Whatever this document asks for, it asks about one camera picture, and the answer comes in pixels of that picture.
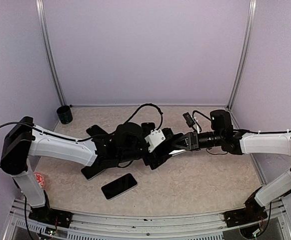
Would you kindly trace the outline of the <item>black phone teal edge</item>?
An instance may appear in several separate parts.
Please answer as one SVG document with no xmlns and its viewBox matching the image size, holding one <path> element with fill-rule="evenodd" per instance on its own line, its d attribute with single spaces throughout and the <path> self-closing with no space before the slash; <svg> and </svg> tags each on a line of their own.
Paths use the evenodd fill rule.
<svg viewBox="0 0 291 240">
<path fill-rule="evenodd" d="M 173 146 L 173 143 L 176 140 L 178 140 L 179 138 L 181 138 L 183 135 L 184 135 L 183 132 L 179 132 L 177 134 L 174 134 L 173 137 L 169 140 L 170 141 L 170 143 L 168 145 L 168 154 L 169 155 L 175 156 L 175 155 L 184 153 L 186 151 L 185 149 L 179 149 L 179 148 L 176 148 L 175 146 Z"/>
</svg>

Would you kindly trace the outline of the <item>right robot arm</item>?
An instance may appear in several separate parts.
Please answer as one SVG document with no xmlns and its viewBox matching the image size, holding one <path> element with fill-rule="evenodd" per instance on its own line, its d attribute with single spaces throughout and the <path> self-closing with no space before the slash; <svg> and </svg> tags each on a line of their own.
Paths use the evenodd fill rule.
<svg viewBox="0 0 291 240">
<path fill-rule="evenodd" d="M 198 151 L 221 147 L 232 155 L 278 154 L 291 156 L 291 130 L 253 132 L 234 129 L 231 115 L 225 110 L 210 112 L 211 131 L 188 132 L 172 142 L 176 149 Z M 252 222 L 273 200 L 291 191 L 291 168 L 281 176 L 261 187 L 253 195 L 252 202 L 241 211 L 241 218 Z"/>
</svg>

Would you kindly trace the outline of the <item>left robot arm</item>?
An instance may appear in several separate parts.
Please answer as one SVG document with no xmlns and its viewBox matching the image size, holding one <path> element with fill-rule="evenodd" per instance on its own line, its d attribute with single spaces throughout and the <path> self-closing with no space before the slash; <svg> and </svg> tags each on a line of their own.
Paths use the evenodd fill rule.
<svg viewBox="0 0 291 240">
<path fill-rule="evenodd" d="M 113 133 L 93 125 L 86 139 L 49 131 L 35 125 L 29 116 L 14 125 L 4 138 L 0 167 L 13 178 L 36 215 L 46 223 L 52 222 L 56 212 L 28 165 L 29 156 L 81 164 L 83 175 L 89 180 L 105 169 L 140 159 L 156 169 L 172 156 L 172 142 L 180 137 L 171 128 L 156 129 L 152 123 L 126 122 Z"/>
</svg>

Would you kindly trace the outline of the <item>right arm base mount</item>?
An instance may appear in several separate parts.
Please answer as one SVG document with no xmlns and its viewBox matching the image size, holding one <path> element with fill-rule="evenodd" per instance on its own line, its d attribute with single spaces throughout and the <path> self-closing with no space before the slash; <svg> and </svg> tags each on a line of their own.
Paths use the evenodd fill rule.
<svg viewBox="0 0 291 240">
<path fill-rule="evenodd" d="M 226 211 L 223 215 L 228 228 L 250 224 L 268 218 L 266 208 L 260 206 L 253 195 L 245 201 L 243 208 Z"/>
</svg>

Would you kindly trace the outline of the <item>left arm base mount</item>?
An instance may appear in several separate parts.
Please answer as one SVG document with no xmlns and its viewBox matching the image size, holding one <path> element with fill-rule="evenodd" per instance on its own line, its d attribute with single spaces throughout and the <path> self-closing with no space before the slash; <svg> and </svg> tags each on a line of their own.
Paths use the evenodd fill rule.
<svg viewBox="0 0 291 240">
<path fill-rule="evenodd" d="M 50 207 L 50 202 L 46 191 L 43 191 L 45 204 L 41 207 L 30 207 L 29 218 L 40 223 L 53 225 L 55 227 L 69 228 L 73 213 L 70 211 L 55 209 Z"/>
</svg>

